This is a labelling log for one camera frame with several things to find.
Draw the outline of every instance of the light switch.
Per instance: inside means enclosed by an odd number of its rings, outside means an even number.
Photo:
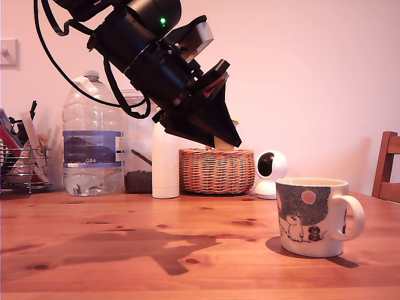
[[[1,40],[1,66],[13,67],[18,65],[18,41],[16,39]]]

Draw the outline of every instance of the camera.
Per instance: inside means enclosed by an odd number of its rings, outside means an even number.
[[[278,151],[264,151],[257,158],[256,173],[261,179],[255,189],[257,196],[276,200],[276,181],[288,173],[288,160]]]

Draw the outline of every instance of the black cable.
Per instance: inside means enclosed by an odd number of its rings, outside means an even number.
[[[78,31],[81,31],[84,34],[91,35],[93,33],[92,29],[87,28],[85,25],[82,25],[81,23],[71,19],[68,20],[64,23],[64,31],[61,30],[61,28],[58,26],[58,23],[56,19],[53,16],[53,12],[51,11],[49,1],[48,0],[42,0],[42,6],[44,13],[47,16],[47,20],[49,20],[49,23],[53,30],[58,34],[59,36],[67,36],[69,34],[69,27],[71,26],[72,28],[75,28]]]
[[[40,23],[39,23],[39,9],[38,9],[38,4],[39,0],[34,0],[33,1],[33,11],[34,11],[34,20],[35,20],[35,27],[36,27],[36,32],[37,32],[37,36],[39,37],[40,43],[42,44],[42,47],[44,49],[44,52],[47,54],[48,58],[50,59],[51,63],[53,64],[53,66],[59,71],[59,73],[63,76],[63,78],[77,91],[79,91],[83,96],[86,96],[87,98],[89,98],[90,100],[96,101],[97,103],[103,104],[103,105],[107,105],[107,106],[112,106],[114,108],[122,108],[120,105],[118,104],[114,104],[114,103],[110,103],[110,102],[105,102],[99,99],[96,99],[95,97],[89,95],[88,93],[86,93],[85,91],[83,91],[82,89],[80,89],[72,80],[70,80],[70,78],[67,76],[67,74],[64,73],[64,71],[60,68],[60,66],[57,64],[57,62],[54,60],[54,58],[52,57],[48,47],[46,46],[46,42],[44,41],[41,29],[40,29]],[[49,6],[49,3],[47,0],[42,0],[42,5],[43,5],[43,9],[46,13],[46,17],[49,20],[51,27],[54,29],[54,31],[60,35],[60,36],[66,36],[69,33],[69,26],[77,29],[78,31],[81,31],[84,34],[88,34],[91,35],[92,34],[92,30],[87,28],[86,26],[76,22],[75,20],[69,20],[64,24],[64,32],[61,30],[61,28],[58,26],[57,21],[55,20],[53,13],[51,12],[51,8]],[[135,104],[135,105],[131,105],[129,106],[130,108],[136,108],[142,104],[144,104],[146,102],[146,99],[143,100],[142,102]]]
[[[151,103],[150,103],[149,96],[143,94],[144,100],[141,103],[146,102],[146,104],[147,104],[147,109],[144,114],[139,114],[136,111],[132,111],[118,87],[117,81],[115,80],[115,77],[113,74],[113,70],[111,70],[110,62],[108,61],[108,59],[106,57],[104,57],[104,70],[106,72],[108,82],[110,83],[111,90],[114,93],[115,98],[117,99],[119,105],[122,107],[124,112],[135,119],[146,119],[148,116],[150,116]]]

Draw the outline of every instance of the blue label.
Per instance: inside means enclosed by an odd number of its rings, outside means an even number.
[[[121,167],[119,131],[63,131],[64,168]]]

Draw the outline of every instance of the glass jar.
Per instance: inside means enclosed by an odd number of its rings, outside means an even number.
[[[129,105],[140,103],[144,97],[135,89],[121,91]],[[146,112],[146,104],[132,110]],[[124,116],[124,188],[128,194],[151,194],[151,152],[154,129],[153,116],[157,106],[151,101],[150,116],[134,119]]]

